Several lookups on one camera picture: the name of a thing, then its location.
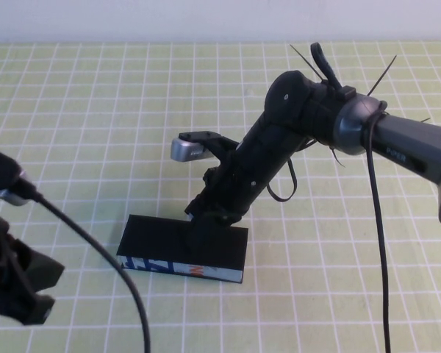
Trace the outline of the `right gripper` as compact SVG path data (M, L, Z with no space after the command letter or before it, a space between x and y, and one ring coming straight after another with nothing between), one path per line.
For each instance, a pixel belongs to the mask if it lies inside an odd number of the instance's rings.
M187 247L191 263L215 257L219 224L235 224L276 175L276 154L263 146L228 151L219 166L204 174L204 189L188 204Z

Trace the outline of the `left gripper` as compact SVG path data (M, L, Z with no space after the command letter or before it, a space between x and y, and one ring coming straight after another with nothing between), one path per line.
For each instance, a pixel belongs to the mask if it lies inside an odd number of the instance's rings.
M53 288L65 266L15 239L9 224L0 217L0 316L24 325L42 325L54 306L54 298L23 293Z

